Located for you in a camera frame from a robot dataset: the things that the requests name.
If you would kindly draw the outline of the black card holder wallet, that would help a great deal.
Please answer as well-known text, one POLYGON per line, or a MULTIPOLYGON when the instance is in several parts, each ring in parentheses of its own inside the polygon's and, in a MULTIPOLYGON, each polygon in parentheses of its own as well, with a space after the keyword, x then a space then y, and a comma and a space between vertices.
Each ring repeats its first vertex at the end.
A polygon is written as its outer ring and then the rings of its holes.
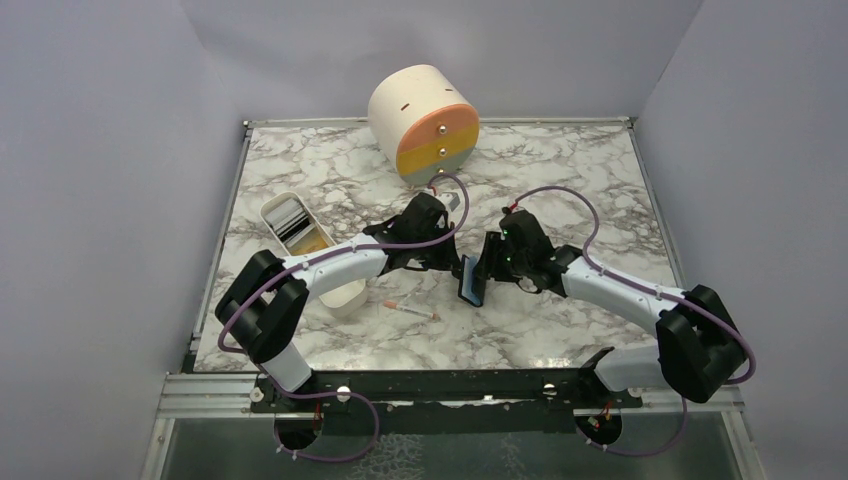
POLYGON ((486 271, 479 258, 463 255, 458 297, 475 308, 482 307, 485 299, 486 282, 486 271))

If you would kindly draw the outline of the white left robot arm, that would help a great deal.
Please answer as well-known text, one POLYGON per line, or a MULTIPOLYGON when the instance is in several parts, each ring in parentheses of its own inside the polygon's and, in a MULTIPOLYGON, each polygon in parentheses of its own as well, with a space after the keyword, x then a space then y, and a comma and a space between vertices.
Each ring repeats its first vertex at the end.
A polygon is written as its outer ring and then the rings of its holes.
POLYGON ((313 401, 315 386, 293 337, 307 303, 395 270, 457 272, 452 210, 442 198, 420 192, 400 214, 339 245, 286 258, 261 250, 225 291, 215 316, 250 361, 277 382, 279 401, 302 410, 313 401))

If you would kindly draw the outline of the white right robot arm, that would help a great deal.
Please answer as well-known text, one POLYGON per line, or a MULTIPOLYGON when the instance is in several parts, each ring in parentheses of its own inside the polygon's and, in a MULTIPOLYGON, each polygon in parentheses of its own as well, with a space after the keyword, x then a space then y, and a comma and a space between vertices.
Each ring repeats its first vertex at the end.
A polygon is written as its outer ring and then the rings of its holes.
POLYGON ((488 281, 520 284, 598 306, 651 334, 653 345, 610 350, 592 357, 577 380, 579 398, 600 407, 616 392, 670 388, 705 403, 748 360, 723 302, 703 285, 665 290, 637 277, 593 264, 580 248, 554 246, 536 217, 507 214, 489 232, 479 256, 462 259, 460 297, 480 307, 488 281))

